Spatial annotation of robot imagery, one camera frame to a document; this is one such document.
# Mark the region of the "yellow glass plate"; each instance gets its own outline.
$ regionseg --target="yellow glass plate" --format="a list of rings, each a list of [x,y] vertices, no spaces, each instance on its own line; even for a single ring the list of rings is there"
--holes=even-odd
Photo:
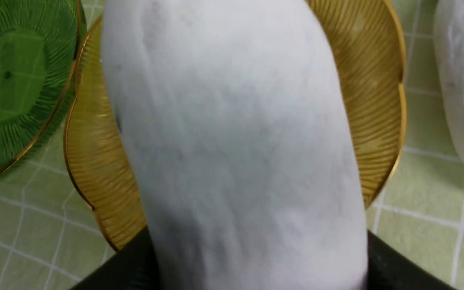
[[[394,172],[406,123],[405,44],[389,0],[308,0],[333,48],[368,207]],[[146,220],[121,146],[99,62],[101,17],[85,39],[64,149],[72,182],[109,244],[121,249]]]

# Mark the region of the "green tiled surface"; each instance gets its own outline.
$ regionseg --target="green tiled surface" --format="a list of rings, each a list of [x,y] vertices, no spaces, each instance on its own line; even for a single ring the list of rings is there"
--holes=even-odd
[[[88,22],[103,0],[83,0]],[[443,113],[431,26],[436,0],[392,0],[408,52],[408,132],[368,228],[464,290],[464,166]],[[0,179],[0,290],[66,290],[112,255],[63,163],[62,131]]]
[[[464,165],[445,120],[431,36],[437,0],[391,0],[407,46],[407,136],[393,178],[368,211],[389,245],[464,290]]]

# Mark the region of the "tile grout line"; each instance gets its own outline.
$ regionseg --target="tile grout line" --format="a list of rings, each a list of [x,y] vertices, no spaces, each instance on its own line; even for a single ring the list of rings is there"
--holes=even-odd
[[[64,211],[64,218],[65,219],[67,219],[66,204],[67,204],[68,200],[73,196],[74,191],[75,190],[72,190],[71,193],[62,202],[62,210]],[[62,244],[62,239],[64,237],[65,231],[66,231],[66,220],[63,220],[62,229],[60,230],[60,235],[58,237],[57,248],[55,249],[55,254],[53,255],[53,260],[51,262],[52,265],[55,265],[57,263],[58,253],[60,251],[60,246]],[[48,273],[48,278],[46,279],[46,283],[44,284],[44,290],[48,290],[48,287],[50,286],[50,281],[51,281],[51,277],[53,276],[53,271],[54,271],[54,269],[52,267],[50,267],[50,271]]]
[[[105,253],[103,254],[103,259],[101,260],[101,264],[105,264],[105,262],[107,262],[107,259],[108,259],[108,244],[105,245]]]
[[[464,238],[464,196],[463,196],[463,206],[462,206],[462,213],[461,213],[461,219],[460,219],[459,234],[456,240],[456,247],[454,248],[454,257],[452,259],[451,286],[456,285],[459,256],[461,254],[463,238]]]
[[[16,250],[16,249],[12,249],[11,246],[8,246],[7,244],[3,243],[3,242],[0,242],[0,247],[2,248],[5,248],[7,250],[9,250],[10,252],[12,253],[16,253],[17,255],[21,255],[25,258],[28,258],[28,259],[31,259],[32,261],[35,261],[39,264],[42,264],[44,266],[47,266],[47,267],[52,267],[54,268],[55,270],[57,270],[58,272],[62,273],[63,275],[69,277],[70,279],[73,279],[75,281],[81,281],[82,279],[74,274],[71,274],[70,272],[67,272],[66,270],[64,269],[61,269],[61,268],[58,268],[57,266],[54,266],[46,261],[43,261],[39,258],[36,258],[36,257],[33,257],[32,255],[29,255],[25,252],[22,252],[22,251],[19,251],[19,250]]]
[[[399,209],[398,207],[382,205],[382,204],[374,204],[373,206],[375,208],[380,207],[381,209],[385,211],[390,211],[392,213],[398,213],[400,215],[414,217],[416,219],[424,220],[426,222],[433,222],[435,224],[439,224],[440,226],[448,226],[449,228],[454,228],[457,230],[462,227],[460,222],[453,222],[453,221],[442,219],[442,218],[428,216],[428,215],[424,215],[423,213],[418,213],[416,211],[410,211],[408,209]]]
[[[424,89],[419,89],[419,88],[412,88],[412,87],[409,87],[409,86],[406,87],[406,93],[407,92],[420,94],[420,95],[423,95],[425,97],[442,97],[442,94],[440,92],[424,90]]]
[[[458,156],[447,155],[447,154],[437,153],[437,152],[427,151],[427,150],[421,150],[421,149],[417,149],[413,147],[404,146],[404,152],[427,156],[427,157],[433,157],[436,159],[451,161],[455,163],[462,163],[461,159]]]
[[[406,58],[407,71],[406,71],[405,80],[404,80],[404,86],[405,86],[406,89],[407,89],[407,80],[408,80],[408,77],[409,77],[409,71],[410,71],[410,68],[411,68],[411,56],[412,56],[412,52],[413,52],[413,48],[414,48],[414,39],[415,39],[416,28],[418,27],[418,21],[420,20],[420,8],[421,7],[422,7],[422,0],[417,0],[417,2],[416,2],[416,11],[414,12],[413,26],[411,28],[413,36],[411,37],[411,40],[409,41],[409,49],[408,49],[409,52],[408,52],[407,58]],[[386,193],[386,190],[383,189],[383,192],[381,193],[381,196],[377,199],[378,203],[380,205],[384,204],[385,193]],[[379,221],[381,219],[381,207],[377,207],[376,209],[377,210],[375,212],[375,220],[374,220],[373,228],[372,228],[372,232],[374,234],[377,234],[377,231],[379,230]]]
[[[372,233],[374,233],[375,235],[377,234],[377,231],[379,230],[379,222],[381,220],[381,211],[382,211],[381,207],[378,207],[378,205],[383,205],[385,195],[386,195],[386,189],[383,189],[383,192],[381,192],[381,196],[377,198],[376,204],[374,204],[376,211],[375,211],[375,218],[374,218],[373,226],[372,226]]]
[[[41,164],[44,162],[44,160],[46,159],[46,154],[48,153],[48,148],[46,148],[46,152],[44,153],[44,156],[42,156],[42,160],[41,160]],[[39,173],[39,170],[40,168],[37,168],[37,170],[35,171],[35,173],[33,174],[33,176],[28,180],[28,182],[26,183],[25,186],[22,187],[21,189],[21,204],[24,204],[24,199],[25,199],[25,194],[24,194],[24,191],[26,189],[26,187],[28,187],[32,180],[35,178],[35,176],[37,175],[37,173]],[[21,216],[19,218],[19,224],[17,226],[17,233],[15,233],[15,237],[13,239],[13,242],[12,242],[12,246],[11,246],[11,251],[8,253],[8,257],[7,257],[7,260],[5,262],[5,265],[3,266],[3,269],[1,271],[1,274],[0,274],[0,289],[1,289],[1,286],[3,284],[3,281],[4,281],[4,278],[5,278],[5,274],[6,274],[6,271],[7,271],[7,268],[8,268],[8,265],[10,264],[10,259],[12,257],[12,249],[15,249],[15,245],[17,244],[17,240],[19,238],[19,234],[21,233],[21,227],[23,225],[23,219],[24,219],[24,211],[26,210],[23,206],[20,206],[21,208]]]
[[[50,166],[44,165],[44,164],[41,165],[41,164],[40,164],[39,162],[37,162],[37,161],[25,160],[25,162],[26,162],[26,163],[29,163],[29,164],[33,164],[33,165],[35,165],[35,166],[37,166],[37,167],[40,167],[40,168],[44,168],[44,169],[51,170],[51,171],[53,171],[53,172],[56,172],[56,173],[58,173],[58,174],[62,174],[62,175],[64,175],[64,176],[68,176],[68,175],[69,175],[69,173],[68,173],[67,171],[64,171],[64,170],[61,170],[61,169],[56,169],[56,168],[54,168],[54,167],[50,167]]]
[[[409,40],[409,46],[408,46],[409,53],[407,54],[407,58],[406,58],[407,71],[406,71],[405,80],[404,80],[405,88],[407,88],[407,81],[409,79],[409,72],[411,71],[411,57],[413,55],[414,41],[416,39],[416,37],[415,37],[416,28],[418,27],[418,22],[420,21],[420,10],[421,10],[421,8],[422,8],[422,0],[416,0],[416,11],[414,12],[413,26],[411,28],[413,36]]]
[[[12,204],[12,205],[16,205],[16,206],[22,206],[22,207],[24,207],[26,209],[31,209],[33,211],[43,213],[44,215],[54,217],[54,218],[62,220],[62,221],[65,220],[66,223],[68,223],[68,224],[72,224],[74,226],[79,226],[80,228],[83,228],[83,229],[85,229],[87,231],[90,231],[92,233],[96,233],[96,234],[99,234],[99,235],[103,236],[103,234],[100,231],[98,231],[97,229],[91,228],[90,226],[86,226],[85,224],[80,224],[79,222],[74,222],[74,221],[69,220],[67,218],[63,218],[63,217],[61,217],[61,216],[59,216],[59,215],[57,215],[55,213],[50,213],[49,211],[45,211],[44,209],[39,209],[38,207],[34,207],[34,206],[28,205],[26,203],[23,204],[23,203],[20,203],[20,202],[17,202],[17,201],[9,200],[9,199],[1,197],[1,196],[0,196],[0,201],[6,202],[6,203],[9,203],[9,204]]]

